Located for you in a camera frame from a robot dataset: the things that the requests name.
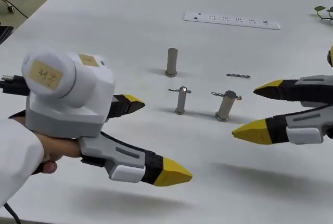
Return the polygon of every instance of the power outlet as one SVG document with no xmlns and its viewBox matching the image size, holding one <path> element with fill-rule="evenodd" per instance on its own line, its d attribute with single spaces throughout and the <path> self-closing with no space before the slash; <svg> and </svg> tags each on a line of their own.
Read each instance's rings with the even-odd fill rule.
<svg viewBox="0 0 333 224">
<path fill-rule="evenodd" d="M 223 25 L 237 25 L 240 27 L 265 28 L 273 30 L 281 29 L 279 23 L 273 20 L 262 20 L 255 18 L 207 14 L 202 12 L 185 12 L 183 19 L 185 21 L 214 23 L 214 24 L 223 24 Z"/>
</svg>

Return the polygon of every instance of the human hand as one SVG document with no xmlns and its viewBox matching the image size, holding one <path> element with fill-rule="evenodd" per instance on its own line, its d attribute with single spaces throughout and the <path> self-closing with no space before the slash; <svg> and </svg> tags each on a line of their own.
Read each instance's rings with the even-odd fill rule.
<svg viewBox="0 0 333 224">
<path fill-rule="evenodd" d="M 13 120 L 25 126 L 25 117 L 13 117 Z M 57 161 L 62 156 L 80 157 L 81 151 L 76 140 L 66 138 L 52 138 L 39 133 L 35 133 L 44 148 L 44 158 L 42 160 L 42 173 L 52 174 L 57 170 Z"/>
</svg>

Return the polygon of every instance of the lab coat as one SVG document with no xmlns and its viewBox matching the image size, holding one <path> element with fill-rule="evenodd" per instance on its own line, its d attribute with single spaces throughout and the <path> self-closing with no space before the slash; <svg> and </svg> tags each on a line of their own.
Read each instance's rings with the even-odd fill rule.
<svg viewBox="0 0 333 224">
<path fill-rule="evenodd" d="M 43 146 L 33 132 L 15 120 L 0 120 L 0 207 L 34 173 L 43 156 Z"/>
</svg>

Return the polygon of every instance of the handwritten label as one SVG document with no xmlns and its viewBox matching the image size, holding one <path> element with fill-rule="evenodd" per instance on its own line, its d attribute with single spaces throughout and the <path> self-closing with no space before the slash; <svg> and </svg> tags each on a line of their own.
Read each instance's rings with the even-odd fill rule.
<svg viewBox="0 0 333 224">
<path fill-rule="evenodd" d="M 29 78 L 36 81 L 42 86 L 51 90 L 56 90 L 63 77 L 63 73 L 53 67 L 39 61 L 33 61 L 29 72 Z"/>
<path fill-rule="evenodd" d="M 89 67 L 99 67 L 96 59 L 93 56 L 85 55 L 85 54 L 78 54 L 82 64 L 87 65 Z"/>
</svg>

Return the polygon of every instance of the white table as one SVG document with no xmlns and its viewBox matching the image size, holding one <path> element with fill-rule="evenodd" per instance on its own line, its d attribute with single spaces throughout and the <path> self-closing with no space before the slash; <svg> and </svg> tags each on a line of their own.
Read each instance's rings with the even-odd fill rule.
<svg viewBox="0 0 333 224">
<path fill-rule="evenodd" d="M 194 175 L 190 183 L 155 188 L 108 180 L 104 169 L 63 159 L 54 175 L 37 175 L 10 200 L 24 220 L 49 223 L 331 223 L 333 143 L 259 146 L 231 136 L 239 123 L 303 110 L 261 98 L 253 89 L 276 79 L 332 74 L 326 61 L 333 26 L 311 15 L 332 0 L 49 0 L 3 45 L 0 73 L 19 74 L 34 45 L 102 54 L 116 93 L 146 102 L 104 131 L 170 157 Z M 280 31 L 184 22 L 185 10 L 277 20 Z M 167 78 L 167 49 L 176 47 L 179 76 Z M 249 74 L 251 79 L 226 73 Z M 174 114 L 177 94 L 193 91 L 187 114 Z M 230 121 L 214 113 L 221 98 L 243 97 Z M 1 117 L 24 98 L 0 95 Z M 2 209 L 2 217 L 8 214 Z"/>
</svg>

